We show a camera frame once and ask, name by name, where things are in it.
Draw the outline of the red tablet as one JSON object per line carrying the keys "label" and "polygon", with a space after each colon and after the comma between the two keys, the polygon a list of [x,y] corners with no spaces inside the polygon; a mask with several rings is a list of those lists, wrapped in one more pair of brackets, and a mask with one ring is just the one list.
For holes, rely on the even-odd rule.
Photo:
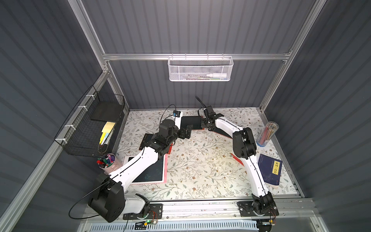
{"label": "red tablet", "polygon": [[201,126],[201,117],[199,116],[184,116],[181,119],[181,128],[186,129],[187,126],[192,125],[193,130],[203,130]]}
{"label": "red tablet", "polygon": [[226,133],[225,131],[223,131],[220,128],[215,128],[214,132],[232,139],[232,137],[228,133]]}
{"label": "red tablet", "polygon": [[[149,134],[149,133],[146,133],[141,141],[141,144],[139,146],[139,150],[143,150],[143,148],[147,145],[147,143],[149,143],[149,141],[153,138],[153,136],[155,136],[154,134]],[[169,150],[167,152],[167,154],[170,154],[171,151],[172,151],[172,147],[173,145],[175,145],[175,142],[173,142],[170,147],[169,147]]]}

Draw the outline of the pink white writing tablet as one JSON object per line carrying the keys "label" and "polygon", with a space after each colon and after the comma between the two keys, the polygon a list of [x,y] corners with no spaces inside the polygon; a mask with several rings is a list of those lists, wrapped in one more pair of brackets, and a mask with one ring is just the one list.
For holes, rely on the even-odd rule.
{"label": "pink white writing tablet", "polygon": [[162,184],[167,181],[168,155],[166,154],[156,163],[145,169],[133,182],[132,185],[139,184]]}

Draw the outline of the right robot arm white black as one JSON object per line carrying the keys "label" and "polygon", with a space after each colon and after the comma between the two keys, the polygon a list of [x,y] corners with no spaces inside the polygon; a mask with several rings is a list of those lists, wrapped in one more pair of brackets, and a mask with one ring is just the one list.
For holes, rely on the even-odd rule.
{"label": "right robot arm white black", "polygon": [[232,138],[232,148],[236,157],[243,163],[252,187],[253,210],[258,216],[270,213],[275,216],[275,201],[264,183],[256,157],[257,146],[252,130],[243,128],[217,114],[211,106],[202,107],[205,118],[202,127],[210,131],[220,129]]}

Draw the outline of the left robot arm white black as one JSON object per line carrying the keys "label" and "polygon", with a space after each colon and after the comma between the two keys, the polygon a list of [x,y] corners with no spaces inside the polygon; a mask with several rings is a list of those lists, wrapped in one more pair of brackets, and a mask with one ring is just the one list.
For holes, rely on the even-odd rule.
{"label": "left robot arm white black", "polygon": [[147,216],[150,201],[141,194],[125,196],[130,184],[148,167],[166,155],[177,139],[189,139],[193,125],[181,128],[181,121],[164,120],[159,131],[132,160],[97,178],[98,186],[93,190],[88,205],[107,222],[113,222],[121,214]]}

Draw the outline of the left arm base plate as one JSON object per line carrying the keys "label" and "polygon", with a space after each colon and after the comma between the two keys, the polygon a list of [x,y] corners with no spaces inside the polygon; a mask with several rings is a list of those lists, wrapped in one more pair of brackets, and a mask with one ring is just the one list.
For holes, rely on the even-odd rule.
{"label": "left arm base plate", "polygon": [[162,219],[163,213],[163,204],[153,204],[150,203],[148,206],[145,206],[143,212],[139,214],[124,214],[123,220],[154,220]]}

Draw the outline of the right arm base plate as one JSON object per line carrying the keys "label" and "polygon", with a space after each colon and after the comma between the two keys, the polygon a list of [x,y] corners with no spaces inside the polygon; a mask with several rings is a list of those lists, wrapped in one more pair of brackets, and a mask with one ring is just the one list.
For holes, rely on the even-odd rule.
{"label": "right arm base plate", "polygon": [[280,213],[278,211],[278,208],[277,208],[275,203],[273,203],[270,206],[269,210],[266,211],[264,214],[255,212],[254,207],[253,207],[253,203],[254,203],[253,200],[238,201],[237,202],[237,206],[239,208],[239,212],[240,212],[241,217],[252,217],[252,216],[257,216],[257,217],[262,217],[262,216],[269,217],[269,216],[271,216],[271,217],[274,217],[274,216],[279,216],[280,215]]}

